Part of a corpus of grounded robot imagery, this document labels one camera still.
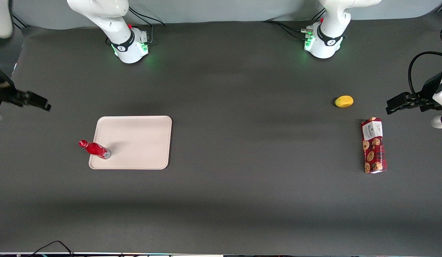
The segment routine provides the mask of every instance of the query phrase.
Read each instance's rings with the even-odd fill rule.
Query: red box
[[[364,151],[365,173],[387,171],[384,156],[383,127],[380,118],[371,117],[361,123],[362,147]]]

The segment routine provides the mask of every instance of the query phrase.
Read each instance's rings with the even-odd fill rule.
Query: beige tray
[[[92,169],[162,170],[168,165],[172,119],[168,116],[101,117],[94,142],[111,150],[109,159],[90,156]]]

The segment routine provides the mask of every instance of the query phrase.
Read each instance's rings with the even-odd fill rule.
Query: dark gray tabletop
[[[0,252],[61,240],[76,252],[442,256],[438,113],[384,110],[407,91],[410,60],[442,51],[441,26],[438,14],[352,21],[318,60],[273,24],[171,24],[133,65],[98,29],[27,31],[12,79],[53,109],[1,108]],[[416,87],[441,70],[422,57]],[[334,107],[344,94],[354,105]],[[77,141],[116,115],[172,117],[166,169],[89,168]],[[376,175],[363,172],[359,125],[371,116],[389,166]]]

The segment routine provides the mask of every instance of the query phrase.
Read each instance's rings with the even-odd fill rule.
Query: connector
[[[307,29],[307,28],[302,28],[301,29],[301,33],[312,35],[313,34],[313,30],[312,29]]]

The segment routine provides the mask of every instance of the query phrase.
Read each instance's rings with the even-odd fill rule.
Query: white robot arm
[[[148,35],[129,28],[126,15],[128,0],[67,0],[70,8],[100,27],[111,41],[115,54],[124,63],[136,63],[148,54]]]
[[[0,38],[7,39],[13,34],[13,24],[8,7],[8,0],[0,0]]]
[[[326,9],[323,22],[316,22],[307,26],[307,30],[316,31],[307,34],[307,43],[304,50],[311,52],[315,57],[325,59],[332,57],[340,49],[343,40],[342,34],[351,21],[351,14],[345,12],[347,8],[366,7],[376,5],[381,0],[319,0]]]

